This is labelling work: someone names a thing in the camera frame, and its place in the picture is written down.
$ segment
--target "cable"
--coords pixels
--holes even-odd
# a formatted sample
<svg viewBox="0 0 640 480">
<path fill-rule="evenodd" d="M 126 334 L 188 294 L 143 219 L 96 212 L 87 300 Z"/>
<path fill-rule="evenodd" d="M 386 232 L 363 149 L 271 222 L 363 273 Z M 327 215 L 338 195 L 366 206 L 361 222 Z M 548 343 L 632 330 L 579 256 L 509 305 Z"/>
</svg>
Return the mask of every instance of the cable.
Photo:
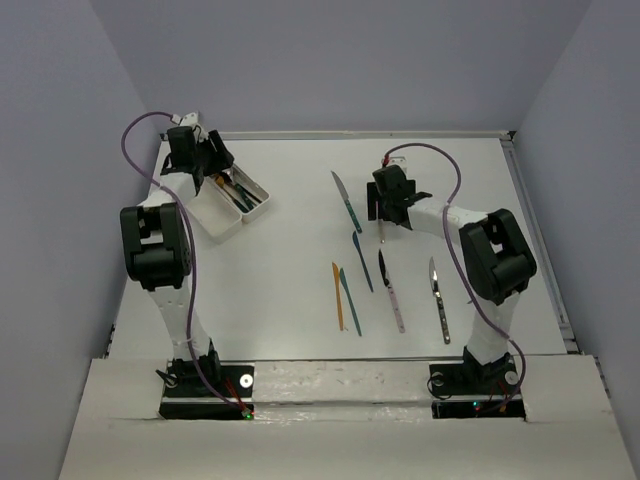
<svg viewBox="0 0 640 480">
<path fill-rule="evenodd" d="M 520 346 L 509 336 L 509 334 L 507 332 L 505 332 L 498 325 L 493 323 L 489 319 L 489 317 L 487 317 L 487 314 L 484 313 L 484 311 L 482 310 L 482 307 L 480 306 L 480 303 L 478 303 L 478 299 L 476 298 L 475 292 L 473 291 L 473 288 L 471 287 L 471 284 L 469 283 L 469 280 L 467 280 L 467 276 L 465 275 L 464 270 L 462 269 L 462 266 L 460 265 L 460 262 L 458 261 L 458 257 L 456 255 L 456 252 L 455 252 L 455 250 L 453 248 L 453 242 L 451 241 L 451 234 L 449 233 L 449 223 L 447 222 L 447 214 L 449 213 L 449 207 L 451 206 L 451 203 L 453 202 L 454 198 L 456 198 L 456 195 L 458 194 L 458 191 L 460 190 L 460 186 L 462 185 L 462 173 L 460 172 L 460 166 L 453 159 L 453 157 L 451 155 L 449 155 L 447 152 L 445 152 L 441 148 L 438 148 L 435 145 L 431 145 L 429 143 L 420 143 L 420 142 L 404 143 L 402 145 L 398 145 L 396 147 L 393 147 L 391 150 L 389 150 L 387 153 L 384 154 L 384 157 L 382 159 L 382 166 L 386 167 L 389 164 L 389 160 L 390 160 L 389 155 L 391 155 L 394 152 L 397 152 L 400 149 L 407 148 L 407 147 L 423 147 L 423 148 L 428 148 L 430 150 L 434 150 L 434 151 L 438 152 L 439 154 L 443 155 L 447 160 L 449 160 L 449 163 L 451 163 L 451 165 L 453 165 L 453 168 L 456 171 L 456 178 L 457 178 L 456 186 L 453 189 L 453 191 L 451 192 L 451 195 L 449 195 L 449 198 L 447 198 L 447 203 L 446 203 L 444 209 L 442 210 L 442 226 L 443 226 L 443 229 L 444 229 L 444 238 L 445 238 L 445 242 L 447 244 L 447 249 L 449 250 L 449 254 L 451 254 L 451 259 L 453 260 L 453 264 L 456 267 L 456 271 L 458 272 L 458 275 L 460 276 L 460 280 L 462 280 L 462 284 L 464 285 L 465 290 L 469 294 L 469 297 L 471 298 L 471 302 L 473 303 L 473 306 L 476 308 L 476 311 L 478 312 L 478 315 L 480 315 L 480 318 L 482 318 L 482 320 L 484 320 L 484 322 L 487 325 L 489 325 L 502 338 L 506 339 L 511 345 L 513 345 L 513 348 L 515 348 L 515 350 L 518 352 L 518 355 L 520 355 L 520 358 L 522 360 L 522 371 L 520 373 L 520 378 L 518 379 L 518 383 L 516 383 L 514 385 L 513 392 L 511 393 L 511 395 L 506 397 L 502 401 L 502 403 L 500 403 L 500 404 L 498 404 L 498 405 L 496 405 L 494 407 L 491 407 L 491 408 L 489 408 L 487 410 L 484 410 L 482 412 L 483 414 L 490 413 L 490 412 L 493 412 L 494 410 L 499 410 L 502 407 L 504 407 L 507 403 L 509 403 L 511 400 L 513 400 L 513 398 L 520 392 L 520 387 L 522 387 L 522 383 L 524 382 L 524 376 L 525 376 L 525 374 L 527 372 L 527 361 L 526 361 L 526 359 L 524 357 L 524 352 L 522 351 Z"/>
<path fill-rule="evenodd" d="M 204 372 L 202 371 L 202 368 L 200 367 L 200 364 L 198 363 L 198 357 L 196 356 L 196 352 L 195 352 L 195 350 L 193 348 L 193 342 L 192 342 L 192 340 L 190 340 L 191 339 L 191 324 L 193 323 L 193 310 L 194 310 L 194 307 L 195 307 L 195 300 L 196 300 L 196 287 L 198 285 L 198 270 L 196 268 L 196 249 L 195 249 L 195 241 L 194 241 L 194 238 L 193 238 L 193 229 L 191 227 L 191 222 L 189 220 L 189 216 L 187 215 L 187 209 L 185 208 L 185 206 L 180 201 L 180 198 L 178 197 L 178 195 L 176 195 L 172 190 L 170 190 L 169 188 L 165 187 L 164 185 L 161 185 L 160 182 L 158 182 L 157 180 L 155 180 L 153 178 L 152 174 L 149 174 L 149 173 L 145 172 L 144 170 L 142 170 L 142 168 L 140 168 L 138 165 L 136 165 L 136 163 L 131 159 L 131 157 L 127 153 L 126 140 L 127 140 L 127 136 L 129 135 L 129 132 L 131 131 L 131 129 L 133 127 L 135 127 L 138 123 L 140 123 L 140 121 L 144 120 L 145 118 L 156 116 L 156 115 L 157 116 L 162 116 L 162 117 L 167 117 L 170 120 L 173 118 L 173 115 L 171 115 L 170 113 L 160 112 L 160 111 L 147 112 L 147 113 L 145 113 L 143 115 L 140 115 L 138 118 L 136 118 L 134 121 L 132 121 L 129 124 L 129 126 L 124 130 L 124 132 L 122 133 L 122 138 L 120 139 L 120 149 L 122 150 L 122 155 L 124 155 L 124 158 L 127 161 L 127 163 L 129 163 L 129 165 L 131 165 L 131 167 L 136 172 L 138 172 L 142 177 L 147 179 L 152 185 L 155 185 L 156 187 L 158 187 L 162 191 L 164 191 L 167 194 L 169 194 L 171 196 L 171 198 L 176 202 L 176 205 L 178 206 L 178 209 L 180 210 L 180 216 L 182 217 L 182 220 L 184 221 L 184 224 L 185 224 L 186 229 L 187 229 L 187 236 L 189 237 L 189 247 L 190 247 L 190 250 L 191 250 L 191 266 L 192 266 L 192 270 L 191 270 L 191 297 L 189 298 L 189 309 L 187 311 L 187 331 L 186 331 L 187 338 L 189 339 L 189 340 L 187 340 L 187 346 L 189 347 L 189 354 L 191 355 L 191 361 L 193 362 L 193 366 L 195 367 L 196 372 L 198 373 L 198 377 L 200 377 L 200 380 L 202 381 L 204 386 L 207 388 L 207 390 L 209 390 L 213 395 L 218 397 L 224 403 L 226 403 L 226 404 L 228 404 L 228 405 L 230 405 L 230 406 L 232 406 L 234 408 L 239 408 L 239 406 L 237 404 L 233 403 L 228 398 L 226 398 L 223 395 L 221 395 L 209 383 L 209 381 L 207 380 L 207 377 L 205 377 Z"/>
</svg>

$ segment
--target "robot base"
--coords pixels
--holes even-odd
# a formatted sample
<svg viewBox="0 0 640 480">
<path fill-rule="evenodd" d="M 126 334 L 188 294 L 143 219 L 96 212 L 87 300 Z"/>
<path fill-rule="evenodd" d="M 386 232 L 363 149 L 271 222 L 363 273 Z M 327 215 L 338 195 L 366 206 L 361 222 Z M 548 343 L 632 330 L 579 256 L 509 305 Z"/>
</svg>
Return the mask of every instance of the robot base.
<svg viewBox="0 0 640 480">
<path fill-rule="evenodd" d="M 227 379 L 233 385 L 238 396 L 247 408 L 253 411 L 253 365 L 221 365 L 220 380 L 207 380 L 224 397 L 236 403 L 234 395 L 227 387 Z M 178 382 L 175 385 L 165 382 L 159 413 L 168 420 L 243 420 L 240 408 L 230 406 L 215 397 L 202 384 L 200 379 Z"/>
<path fill-rule="evenodd" d="M 464 349 L 462 363 L 432 363 L 429 365 L 430 391 L 439 400 L 452 396 L 511 395 L 518 374 L 508 353 L 500 360 L 480 365 Z"/>
</svg>

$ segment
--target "white table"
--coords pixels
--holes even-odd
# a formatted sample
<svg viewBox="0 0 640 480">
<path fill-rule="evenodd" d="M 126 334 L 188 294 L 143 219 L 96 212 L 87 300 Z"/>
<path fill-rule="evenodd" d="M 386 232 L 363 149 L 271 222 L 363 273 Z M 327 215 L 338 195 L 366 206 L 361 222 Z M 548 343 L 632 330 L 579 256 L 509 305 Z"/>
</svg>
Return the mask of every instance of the white table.
<svg viewBox="0 0 640 480">
<path fill-rule="evenodd" d="M 591 357 L 527 357 L 527 422 L 434 420 L 410 361 L 258 362 L 254 421 L 166 421 L 164 362 L 94 360 L 61 480 L 635 478 Z"/>
<path fill-rule="evenodd" d="M 223 245 L 196 226 L 199 285 L 196 308 L 224 360 L 365 359 L 459 356 L 473 307 L 443 241 L 388 224 L 383 246 L 406 333 L 395 324 L 378 268 L 377 227 L 367 222 L 365 184 L 383 153 L 412 140 L 229 141 L 236 162 L 272 195 L 271 209 Z M 531 243 L 521 205 L 498 139 L 435 139 L 460 164 L 465 208 L 511 210 Z M 408 176 L 418 189 L 446 198 L 455 183 L 449 163 L 426 149 L 407 149 Z M 360 243 L 375 293 L 369 292 L 352 244 L 353 225 L 330 170 L 345 183 L 364 233 Z M 444 297 L 451 344 L 445 345 L 428 280 L 433 256 Z M 363 337 L 343 310 L 340 332 L 331 262 L 345 269 Z M 512 335 L 527 354 L 565 353 L 542 275 L 518 305 Z M 164 323 L 140 285 L 127 281 L 111 358 L 170 358 Z"/>
</svg>

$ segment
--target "gray wall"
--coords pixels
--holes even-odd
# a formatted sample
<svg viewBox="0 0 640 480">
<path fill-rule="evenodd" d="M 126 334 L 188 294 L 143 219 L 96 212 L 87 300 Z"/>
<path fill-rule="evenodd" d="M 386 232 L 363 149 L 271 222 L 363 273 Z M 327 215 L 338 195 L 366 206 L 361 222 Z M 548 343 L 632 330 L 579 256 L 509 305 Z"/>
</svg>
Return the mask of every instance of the gray wall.
<svg viewBox="0 0 640 480">
<path fill-rule="evenodd" d="M 143 106 L 87 1 L 8 2 L 0 26 L 0 478 L 49 480 L 119 302 Z"/>
<path fill-rule="evenodd" d="M 589 0 L 92 0 L 149 109 L 223 130 L 515 129 Z"/>
<path fill-rule="evenodd" d="M 640 472 L 640 2 L 594 0 L 516 146 L 580 345 Z"/>
</svg>

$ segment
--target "robotic arm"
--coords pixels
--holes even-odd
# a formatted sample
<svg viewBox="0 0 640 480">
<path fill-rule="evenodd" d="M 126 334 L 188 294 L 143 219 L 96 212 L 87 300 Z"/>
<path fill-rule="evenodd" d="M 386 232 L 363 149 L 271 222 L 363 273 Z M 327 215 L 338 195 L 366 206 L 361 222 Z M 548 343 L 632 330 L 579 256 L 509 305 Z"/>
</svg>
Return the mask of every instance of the robotic arm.
<svg viewBox="0 0 640 480">
<path fill-rule="evenodd" d="M 165 138 L 171 153 L 164 161 L 160 183 L 173 191 L 183 205 L 198 195 L 205 177 L 233 165 L 233 155 L 218 132 L 207 133 L 192 116 L 180 119 Z M 191 341 L 205 376 L 214 384 L 219 382 L 218 354 L 195 311 L 191 338 L 186 338 L 190 289 L 185 279 L 191 273 L 191 255 L 175 200 L 157 188 L 139 205 L 120 212 L 120 226 L 127 273 L 149 292 L 173 344 L 172 366 L 163 380 L 184 383 L 197 379 L 188 345 Z"/>
<path fill-rule="evenodd" d="M 376 170 L 373 177 L 375 182 L 367 187 L 369 220 L 382 218 L 410 230 L 445 238 L 445 202 L 428 193 L 416 193 L 415 181 L 407 180 L 398 165 Z M 463 352 L 462 368 L 454 375 L 457 378 L 448 380 L 450 384 L 464 383 L 475 390 L 464 393 L 482 393 L 487 385 L 493 385 L 514 368 L 508 353 L 508 333 L 520 294 L 535 275 L 537 266 L 517 221 L 508 210 L 485 213 L 451 205 L 447 223 L 451 240 L 462 248 L 466 275 L 479 297 L 482 311 L 506 334 L 490 326 L 476 311 L 471 338 Z"/>
</svg>

